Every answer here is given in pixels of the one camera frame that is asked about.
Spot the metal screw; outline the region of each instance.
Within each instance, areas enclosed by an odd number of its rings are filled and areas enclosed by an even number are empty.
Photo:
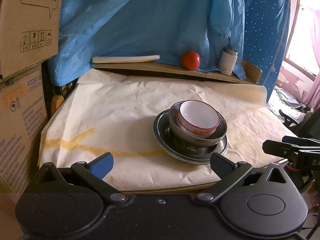
[[[124,201],[125,200],[125,194],[122,193],[113,193],[110,195],[110,199],[113,201]]]
[[[213,200],[213,196],[210,194],[210,193],[199,193],[197,198],[201,201],[204,201],[204,202],[208,202],[210,200]]]
[[[166,203],[165,199],[157,199],[157,202],[159,204],[165,204]]]

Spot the wrinkled paper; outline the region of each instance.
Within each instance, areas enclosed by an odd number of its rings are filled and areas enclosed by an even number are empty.
[[[92,69],[50,119],[41,134],[39,165],[70,167],[105,152],[114,167],[103,179],[121,191],[179,188],[215,182],[210,165],[183,163],[168,155],[153,135],[156,116],[178,101],[196,99],[226,119],[233,162],[262,167],[279,157],[262,143],[294,136],[266,105],[263,86],[124,76]]]

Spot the stainless steel plate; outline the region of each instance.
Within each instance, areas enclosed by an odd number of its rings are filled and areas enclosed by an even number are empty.
[[[156,117],[153,123],[153,134],[165,152],[185,163],[209,164],[212,152],[225,155],[228,150],[227,135],[216,145],[206,148],[196,148],[182,143],[173,133],[170,133],[169,109]]]

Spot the stainless steel bowl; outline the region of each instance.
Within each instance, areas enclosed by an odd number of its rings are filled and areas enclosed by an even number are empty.
[[[169,111],[169,125],[175,136],[177,136],[180,140],[185,141],[189,145],[201,148],[210,147],[221,141],[221,139],[226,135],[228,127],[226,120],[224,120],[223,116],[218,111],[217,113],[220,117],[220,124],[216,128],[215,132],[208,138],[197,138],[180,130],[180,128],[177,126],[177,111],[183,102],[184,101],[175,103],[173,106],[171,106]]]

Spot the blue polka dot fabric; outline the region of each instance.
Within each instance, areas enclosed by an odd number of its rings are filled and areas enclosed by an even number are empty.
[[[259,85],[270,98],[284,58],[290,21],[290,0],[244,0],[243,59],[262,70]]]

